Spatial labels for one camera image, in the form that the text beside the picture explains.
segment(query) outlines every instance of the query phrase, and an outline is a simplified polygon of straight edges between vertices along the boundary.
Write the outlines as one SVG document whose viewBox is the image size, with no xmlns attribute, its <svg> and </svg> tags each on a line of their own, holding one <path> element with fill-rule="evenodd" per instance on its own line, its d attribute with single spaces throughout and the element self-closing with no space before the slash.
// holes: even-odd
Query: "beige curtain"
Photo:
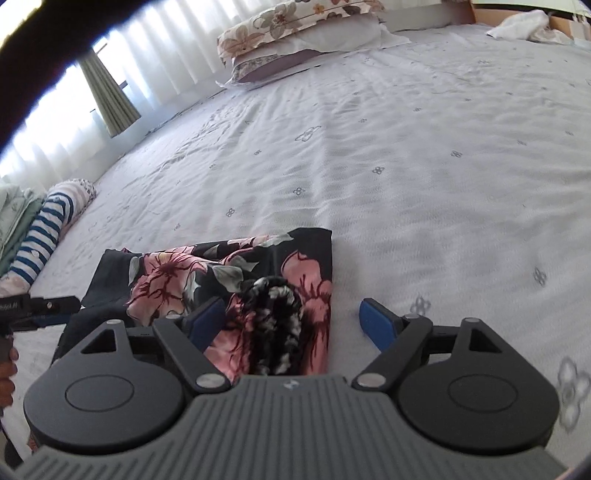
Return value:
<svg viewBox="0 0 591 480">
<path fill-rule="evenodd" d="M 141 115 L 94 50 L 79 59 L 78 63 L 111 138 L 123 133 L 139 120 Z"/>
</svg>

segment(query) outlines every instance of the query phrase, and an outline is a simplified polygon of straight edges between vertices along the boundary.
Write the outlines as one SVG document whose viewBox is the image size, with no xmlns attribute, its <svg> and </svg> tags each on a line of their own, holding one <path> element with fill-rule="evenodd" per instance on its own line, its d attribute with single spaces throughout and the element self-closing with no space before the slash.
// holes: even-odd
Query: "triangular cutout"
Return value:
<svg viewBox="0 0 591 480">
<path fill-rule="evenodd" d="M 90 345 L 87 345 L 82 353 L 108 353 L 116 352 L 115 332 L 111 329 L 104 330 Z"/>
<path fill-rule="evenodd" d="M 473 329 L 470 336 L 472 352 L 501 353 L 501 350 L 480 330 Z"/>
</svg>

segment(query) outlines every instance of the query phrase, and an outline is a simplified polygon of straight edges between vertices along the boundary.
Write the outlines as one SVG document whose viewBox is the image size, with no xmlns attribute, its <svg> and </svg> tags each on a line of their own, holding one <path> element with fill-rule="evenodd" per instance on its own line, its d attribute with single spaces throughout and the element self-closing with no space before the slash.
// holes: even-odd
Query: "white sheer curtain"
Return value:
<svg viewBox="0 0 591 480">
<path fill-rule="evenodd" d="M 26 18 L 40 3 L 7 0 L 1 5 L 0 43 L 2 32 L 8 35 L 20 23 L 19 15 Z M 72 65 L 0 153 L 0 177 L 38 190 L 80 172 L 98 178 L 150 129 L 211 92 L 213 76 L 223 70 L 216 52 L 220 33 L 277 3 L 165 0 L 144 8 L 95 45 L 142 118 L 110 139 L 80 68 Z"/>
</svg>

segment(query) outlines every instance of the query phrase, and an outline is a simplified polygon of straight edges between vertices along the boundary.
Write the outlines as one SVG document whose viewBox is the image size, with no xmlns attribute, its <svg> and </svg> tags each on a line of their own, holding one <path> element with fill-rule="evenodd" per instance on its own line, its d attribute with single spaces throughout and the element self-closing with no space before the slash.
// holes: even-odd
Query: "folded clothes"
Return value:
<svg viewBox="0 0 591 480">
<path fill-rule="evenodd" d="M 40 198 L 31 189 L 21 190 L 17 185 L 0 184 L 0 257 L 29 204 Z"/>
<path fill-rule="evenodd" d="M 29 231 L 33 220 L 41 211 L 42 205 L 43 200 L 35 199 L 22 214 L 21 219 L 18 221 L 18 225 L 6 242 L 4 253 L 2 253 L 2 256 L 0 257 L 0 275 L 4 275 L 10 268 L 10 264 L 17 256 L 21 243 L 27 237 L 27 232 Z"/>
<path fill-rule="evenodd" d="M 95 197 L 94 185 L 79 179 L 61 182 L 47 192 L 8 272 L 0 278 L 0 297 L 29 291 L 59 240 Z"/>
</svg>

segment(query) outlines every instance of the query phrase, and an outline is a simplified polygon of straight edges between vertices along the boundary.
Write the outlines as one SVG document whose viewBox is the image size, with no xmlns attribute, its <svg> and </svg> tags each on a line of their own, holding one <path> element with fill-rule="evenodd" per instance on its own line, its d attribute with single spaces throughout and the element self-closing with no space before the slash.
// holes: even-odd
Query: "metal screw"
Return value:
<svg viewBox="0 0 591 480">
<path fill-rule="evenodd" d="M 362 374 L 357 377 L 357 384 L 366 388 L 379 388 L 386 383 L 386 378 L 380 374 Z"/>
<path fill-rule="evenodd" d="M 220 374 L 204 374 L 198 377 L 195 383 L 198 387 L 213 390 L 222 387 L 226 383 L 226 378 Z"/>
</svg>

